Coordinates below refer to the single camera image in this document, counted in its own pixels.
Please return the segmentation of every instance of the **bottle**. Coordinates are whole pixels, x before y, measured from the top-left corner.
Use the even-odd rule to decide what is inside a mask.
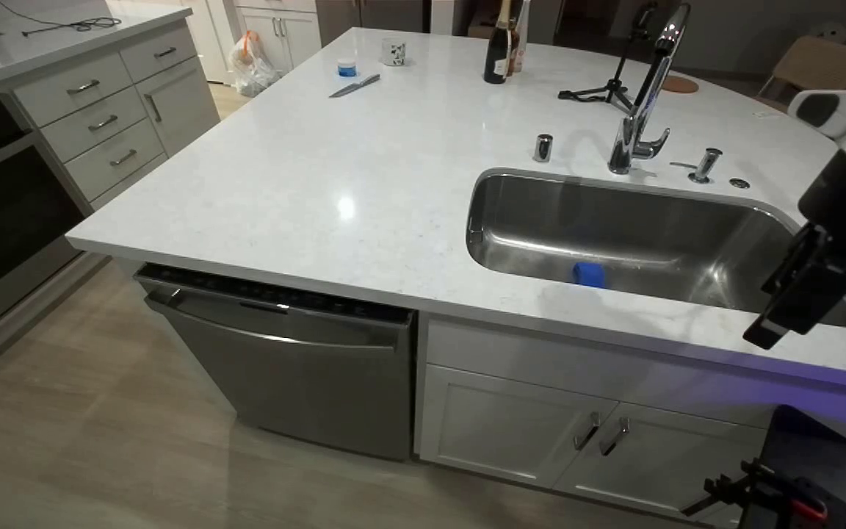
[[[509,63],[512,63],[512,0],[502,0],[500,22],[493,25],[493,32],[487,38],[485,54],[485,84],[502,85],[509,79]]]
[[[512,54],[509,78],[524,70],[524,48],[528,45],[528,16],[531,16],[531,0],[524,0],[518,12],[518,25],[513,25],[513,54]]]

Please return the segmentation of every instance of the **white cabinet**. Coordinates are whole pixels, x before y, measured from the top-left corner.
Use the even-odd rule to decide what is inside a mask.
[[[218,123],[181,22],[18,79],[14,97],[95,208]]]
[[[239,10],[240,29],[252,29],[277,75],[294,70],[321,51],[318,19],[303,12]]]
[[[233,0],[106,0],[115,12],[142,12],[152,6],[180,6],[190,10],[187,32],[203,64],[206,79],[230,84],[227,54],[239,42],[230,28]]]
[[[419,332],[424,461],[678,514],[704,480],[759,458],[772,407],[846,432],[835,385],[455,317]]]
[[[763,429],[623,407],[556,488],[678,514],[701,498],[704,480],[740,477],[740,461],[759,458],[760,446]],[[738,521],[738,508],[717,511],[715,521],[725,526]]]
[[[550,485],[596,438],[618,402],[430,369],[419,455],[475,474]]]
[[[168,153],[180,153],[218,123],[218,109],[198,59],[137,84],[137,94],[151,107],[151,120]]]
[[[763,444],[763,429],[453,369],[425,369],[424,399],[424,461],[662,514],[698,501],[709,477],[738,477]]]

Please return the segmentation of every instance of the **oven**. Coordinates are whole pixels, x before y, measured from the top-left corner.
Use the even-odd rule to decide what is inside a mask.
[[[0,317],[79,257],[64,232],[84,217],[45,138],[11,109],[0,97]]]

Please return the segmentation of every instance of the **dishwasher control panel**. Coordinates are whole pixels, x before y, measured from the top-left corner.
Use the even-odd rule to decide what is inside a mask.
[[[343,314],[343,317],[369,317],[369,322],[391,322],[391,323],[406,323],[412,317],[408,310],[393,310],[383,304],[328,297],[328,295],[315,295],[315,291],[297,291],[297,288],[283,288],[283,286],[230,280],[230,278],[161,267],[161,266],[145,266],[137,278],[170,286],[170,288],[218,291],[223,297],[239,297],[249,304],[328,313],[328,314]]]

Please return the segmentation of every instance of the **dishwasher handle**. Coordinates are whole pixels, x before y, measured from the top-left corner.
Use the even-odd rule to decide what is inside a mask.
[[[311,347],[311,350],[337,350],[337,352],[391,352],[393,344],[331,344],[331,341],[303,341],[303,339],[287,339],[287,335],[268,335],[268,332],[252,332],[252,330],[239,330],[239,326],[223,326],[218,322],[206,322],[206,317],[198,317],[198,314],[187,314],[187,313],[180,313],[170,300],[176,300],[180,291],[168,300],[161,300],[161,295],[151,291],[148,295],[148,307],[164,317],[181,317],[181,322],[190,322],[198,326],[209,326],[209,330],[218,330],[218,332],[227,332],[227,335],[243,335],[243,339],[252,339],[252,341],[268,341],[268,344],[286,344],[286,347]]]

